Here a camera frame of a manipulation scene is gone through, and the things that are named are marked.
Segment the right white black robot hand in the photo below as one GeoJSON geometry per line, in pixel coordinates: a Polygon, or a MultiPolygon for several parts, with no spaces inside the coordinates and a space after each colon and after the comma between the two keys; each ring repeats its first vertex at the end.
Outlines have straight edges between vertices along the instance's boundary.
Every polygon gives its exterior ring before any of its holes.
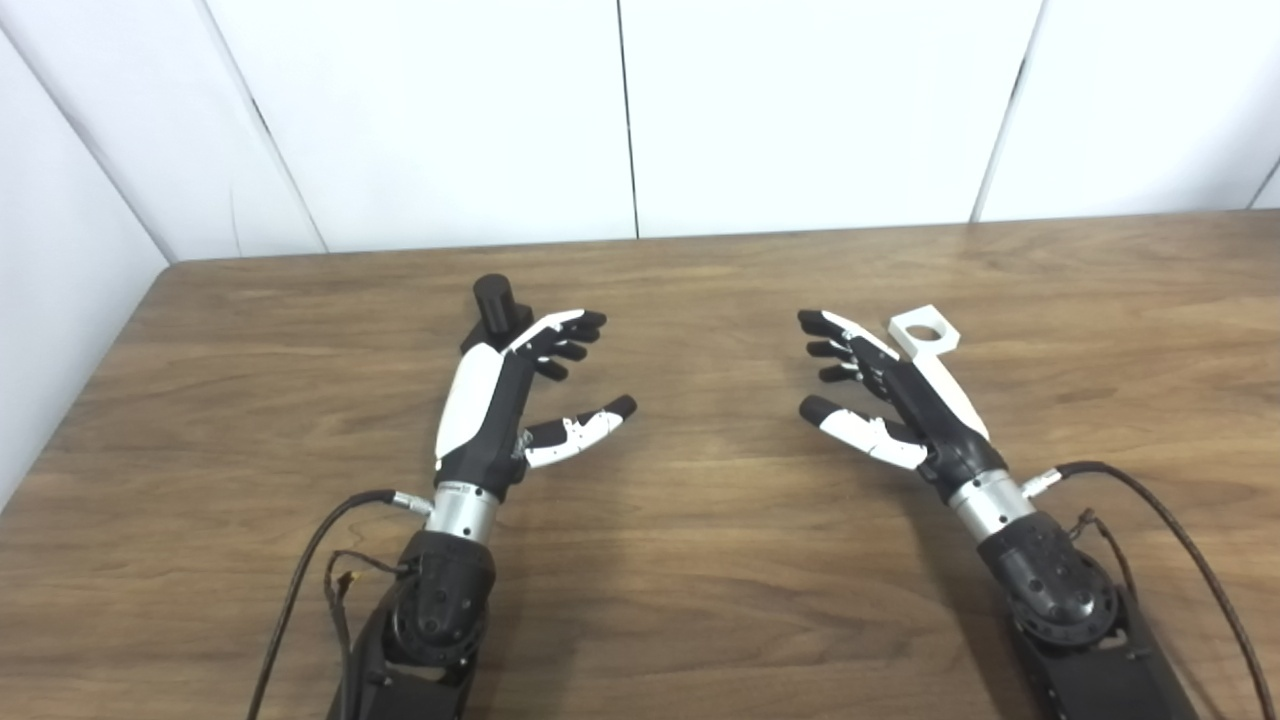
{"type": "Polygon", "coordinates": [[[835,360],[820,370],[823,382],[856,382],[899,415],[873,416],[809,395],[799,406],[804,420],[881,462],[918,473],[945,502],[986,473],[1009,469],[972,405],[936,388],[916,363],[837,314],[803,309],[797,322],[812,337],[806,351],[835,360]]]}

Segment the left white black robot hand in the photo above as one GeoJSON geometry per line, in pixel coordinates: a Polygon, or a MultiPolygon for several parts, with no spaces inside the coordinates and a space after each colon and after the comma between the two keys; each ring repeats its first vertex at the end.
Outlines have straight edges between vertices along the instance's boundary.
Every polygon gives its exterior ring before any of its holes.
{"type": "Polygon", "coordinates": [[[637,411],[630,395],[589,413],[524,424],[534,378],[563,380],[568,370],[558,361],[585,359],[605,322],[586,309],[552,313],[504,346],[467,348],[436,433],[435,484],[472,486],[504,502],[527,470],[573,457],[626,423],[637,411]]]}

